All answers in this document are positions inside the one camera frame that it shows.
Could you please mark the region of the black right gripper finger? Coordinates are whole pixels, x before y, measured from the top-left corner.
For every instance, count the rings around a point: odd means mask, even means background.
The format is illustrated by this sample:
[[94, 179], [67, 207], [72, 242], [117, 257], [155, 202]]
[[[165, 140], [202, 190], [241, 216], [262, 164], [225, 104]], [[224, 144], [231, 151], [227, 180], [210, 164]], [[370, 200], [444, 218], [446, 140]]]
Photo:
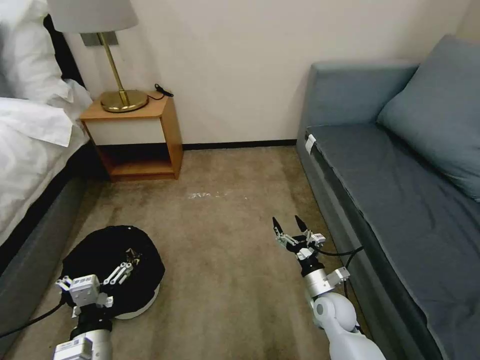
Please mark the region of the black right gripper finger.
[[290, 235], [283, 232], [279, 222], [275, 217], [272, 217], [273, 231], [275, 233], [276, 241], [283, 247], [294, 247], [297, 241]]
[[301, 235], [296, 235], [294, 237], [295, 241], [304, 248], [312, 248], [313, 232], [307, 227], [305, 222], [298, 215], [295, 215], [294, 218], [301, 232]]

